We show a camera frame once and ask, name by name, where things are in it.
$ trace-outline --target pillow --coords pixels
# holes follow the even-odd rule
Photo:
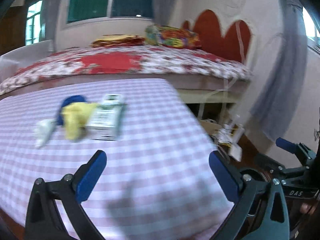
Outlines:
[[[185,29],[169,26],[149,25],[145,42],[177,49],[198,49],[201,47],[199,35]]]

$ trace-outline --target gingham bedsheet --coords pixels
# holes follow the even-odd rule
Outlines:
[[[58,128],[35,149],[36,122],[54,118],[64,98],[99,102],[108,93],[124,94],[128,104],[118,141],[72,142]],[[0,125],[0,207],[21,225],[36,178],[60,180],[98,149],[107,153],[107,166],[82,206],[107,240],[208,239],[233,207],[208,165],[215,146],[165,80],[91,82],[8,97],[0,101]]]

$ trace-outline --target floral bedspread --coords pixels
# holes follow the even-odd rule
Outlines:
[[[151,45],[71,48],[18,70],[0,84],[0,95],[53,78],[116,73],[200,74],[245,81],[252,76],[243,64],[202,50]]]

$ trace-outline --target cardboard box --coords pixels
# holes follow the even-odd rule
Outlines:
[[[125,104],[122,95],[105,95],[86,125],[91,139],[114,141],[119,135]]]
[[[216,123],[211,123],[207,121],[200,120],[200,124],[204,128],[204,130],[207,132],[209,135],[216,135],[218,134],[219,130],[222,128],[221,125],[218,125]]]

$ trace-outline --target red heart decoration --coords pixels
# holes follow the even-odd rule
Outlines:
[[[199,34],[202,50],[228,60],[242,62],[236,31],[237,22],[239,22],[241,39],[244,45],[244,56],[246,57],[251,32],[247,24],[242,20],[234,22],[228,29],[226,36],[222,37],[218,17],[213,11],[205,10],[196,20],[193,32]]]

